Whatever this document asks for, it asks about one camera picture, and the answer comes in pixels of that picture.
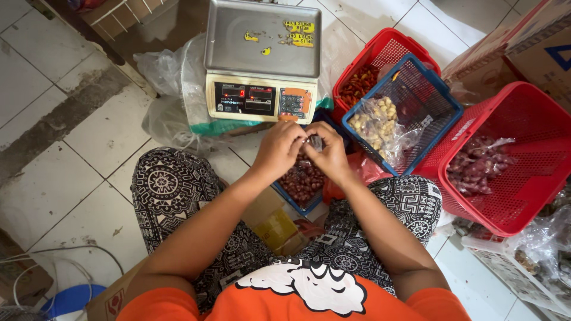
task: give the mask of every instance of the digital scale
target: digital scale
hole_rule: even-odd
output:
[[[320,61],[319,9],[211,0],[204,55],[210,116],[309,124]]]

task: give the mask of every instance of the red plastic bag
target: red plastic bag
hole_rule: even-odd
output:
[[[364,151],[347,155],[347,161],[349,162],[349,167],[357,173],[357,176],[365,186],[381,178],[392,176],[391,173],[383,172],[381,167],[370,160]],[[337,184],[326,178],[323,184],[323,202],[329,205],[332,198],[344,199],[345,193]]]

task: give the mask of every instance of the scale display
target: scale display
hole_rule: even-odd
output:
[[[238,83],[214,83],[216,110],[225,113],[273,116],[276,88]]]

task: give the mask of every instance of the blue object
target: blue object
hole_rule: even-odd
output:
[[[347,149],[351,142],[351,138],[327,115],[325,109],[316,110],[313,115],[313,119],[311,120],[312,123],[321,121],[331,125],[331,127],[333,127],[333,129],[335,129],[337,133],[343,137],[343,145],[345,146],[345,149]],[[285,201],[288,202],[293,208],[295,208],[295,210],[302,216],[307,216],[307,214],[309,214],[323,200],[323,189],[321,189],[317,191],[315,195],[313,195],[309,202],[306,203],[306,207],[299,207],[297,203],[291,197],[289,197],[289,194],[281,187],[277,181],[274,182],[274,187],[278,190],[278,192],[280,192]]]
[[[384,96],[389,96],[397,106],[399,124],[405,126],[406,131],[425,127],[418,144],[404,152],[404,162],[396,168],[391,167],[347,123],[365,100]],[[444,81],[433,70],[424,67],[415,55],[407,54],[343,116],[341,125],[385,172],[399,176],[412,173],[463,113],[464,108],[450,95],[450,88]]]
[[[106,287],[92,284],[91,289],[93,291],[91,298],[94,298],[103,292]],[[49,309],[53,299],[54,298],[49,299],[40,310],[45,312]],[[49,318],[55,318],[60,315],[79,311],[85,307],[87,302],[89,302],[89,285],[81,284],[79,286],[70,287],[55,295],[54,306],[47,312],[47,315]]]

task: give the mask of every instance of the black and white patterned pants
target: black and white patterned pants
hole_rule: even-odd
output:
[[[436,185],[410,175],[381,179],[368,187],[426,246],[442,206]],[[141,156],[131,191],[149,254],[223,189],[203,158],[170,147]],[[332,201],[325,224],[327,233],[295,256],[362,276],[394,294],[389,275],[370,249],[346,200]],[[200,311],[211,309],[218,294],[234,281],[273,260],[269,248],[240,221],[214,262],[192,282]]]

